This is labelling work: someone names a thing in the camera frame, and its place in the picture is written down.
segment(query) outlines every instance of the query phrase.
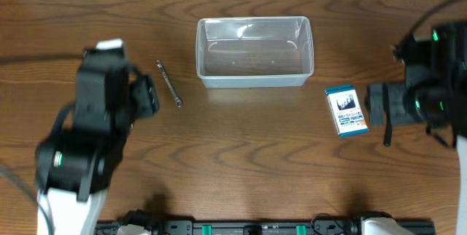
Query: blue and white packet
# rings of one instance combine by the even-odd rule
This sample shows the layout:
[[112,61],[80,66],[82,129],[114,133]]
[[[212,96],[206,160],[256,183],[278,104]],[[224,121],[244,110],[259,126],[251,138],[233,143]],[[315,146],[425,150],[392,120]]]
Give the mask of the blue and white packet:
[[357,92],[351,85],[342,85],[325,90],[339,137],[368,132]]

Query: plastic container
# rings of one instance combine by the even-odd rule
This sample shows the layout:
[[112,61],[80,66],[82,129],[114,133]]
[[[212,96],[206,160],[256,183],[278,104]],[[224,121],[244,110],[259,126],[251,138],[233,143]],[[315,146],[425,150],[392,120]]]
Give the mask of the plastic container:
[[313,70],[312,30],[306,17],[198,22],[196,71],[207,88],[301,86]]

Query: wrench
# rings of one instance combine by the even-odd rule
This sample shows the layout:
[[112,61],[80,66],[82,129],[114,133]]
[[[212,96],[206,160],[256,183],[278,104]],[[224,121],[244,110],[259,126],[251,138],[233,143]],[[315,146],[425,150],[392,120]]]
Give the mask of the wrench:
[[175,89],[172,86],[172,83],[170,82],[170,79],[169,79],[169,76],[166,73],[166,70],[162,66],[162,62],[157,60],[155,62],[155,64],[158,66],[159,70],[162,72],[163,79],[166,81],[166,84],[169,87],[170,93],[172,94],[172,96],[175,99],[175,105],[177,107],[182,107],[182,105],[183,105],[182,99],[180,99],[180,97],[178,97],[177,93],[175,93]]

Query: green light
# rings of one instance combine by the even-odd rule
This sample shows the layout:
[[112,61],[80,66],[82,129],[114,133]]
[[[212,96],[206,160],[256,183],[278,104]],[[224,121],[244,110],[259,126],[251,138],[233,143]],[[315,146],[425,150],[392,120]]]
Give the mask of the green light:
[[61,165],[62,158],[63,158],[63,155],[60,154],[60,156],[58,157],[58,166]]

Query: wood grain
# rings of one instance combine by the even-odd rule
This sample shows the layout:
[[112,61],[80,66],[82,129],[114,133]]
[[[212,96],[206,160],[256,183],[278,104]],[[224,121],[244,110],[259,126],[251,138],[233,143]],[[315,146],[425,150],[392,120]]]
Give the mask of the wood grain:
[[[454,234],[456,152],[426,137],[423,126],[397,128],[392,147],[382,145],[383,128],[339,139],[324,95],[351,83],[361,102],[369,83],[402,79],[390,45],[440,1],[0,0],[0,160],[32,184],[36,145],[74,98],[80,61],[72,58],[120,37],[131,60],[154,74],[161,110],[136,123],[102,220],[132,209],[199,220],[374,210],[430,218],[438,234]],[[449,8],[431,23],[464,18],[466,8]],[[195,63],[200,18],[279,15],[312,23],[315,71],[303,87],[203,86]],[[156,60],[183,108],[175,107]],[[0,186],[0,234],[35,234],[34,206],[5,180]]]

